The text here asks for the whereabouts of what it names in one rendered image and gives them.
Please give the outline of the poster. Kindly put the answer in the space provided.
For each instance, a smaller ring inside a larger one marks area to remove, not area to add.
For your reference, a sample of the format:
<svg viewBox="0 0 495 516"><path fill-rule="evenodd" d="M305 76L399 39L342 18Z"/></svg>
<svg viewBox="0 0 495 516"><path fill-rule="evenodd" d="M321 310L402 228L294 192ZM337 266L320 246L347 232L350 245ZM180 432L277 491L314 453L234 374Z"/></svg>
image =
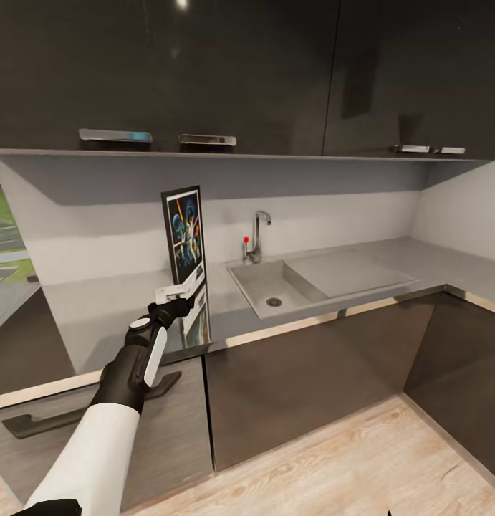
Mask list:
<svg viewBox="0 0 495 516"><path fill-rule="evenodd" d="M174 298L188 299L207 279L200 186L162 192L161 202L173 284L190 286L190 292Z"/></svg>

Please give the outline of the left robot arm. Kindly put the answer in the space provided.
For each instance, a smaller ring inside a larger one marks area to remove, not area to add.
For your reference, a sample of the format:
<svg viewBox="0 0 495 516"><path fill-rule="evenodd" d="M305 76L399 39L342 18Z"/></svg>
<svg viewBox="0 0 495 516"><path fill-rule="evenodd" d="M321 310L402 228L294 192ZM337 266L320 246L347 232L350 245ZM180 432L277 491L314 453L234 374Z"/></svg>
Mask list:
<svg viewBox="0 0 495 516"><path fill-rule="evenodd" d="M80 425L24 506L12 516L120 516L128 467L144 407L167 343L167 330L194 308L187 284L159 287L130 325L124 347L102 370Z"/></svg>

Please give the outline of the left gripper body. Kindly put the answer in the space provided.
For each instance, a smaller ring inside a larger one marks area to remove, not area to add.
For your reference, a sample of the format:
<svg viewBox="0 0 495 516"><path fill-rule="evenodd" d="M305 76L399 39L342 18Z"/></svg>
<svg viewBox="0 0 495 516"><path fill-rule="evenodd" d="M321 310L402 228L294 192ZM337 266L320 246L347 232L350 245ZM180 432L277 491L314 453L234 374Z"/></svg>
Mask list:
<svg viewBox="0 0 495 516"><path fill-rule="evenodd" d="M171 323L178 317L186 317L189 314L188 303L185 297L180 299L171 298L171 302L167 302L166 304L157 305L156 302L150 303L148 305L148 311L151 314L155 311L164 311L168 315L170 315Z"/></svg>

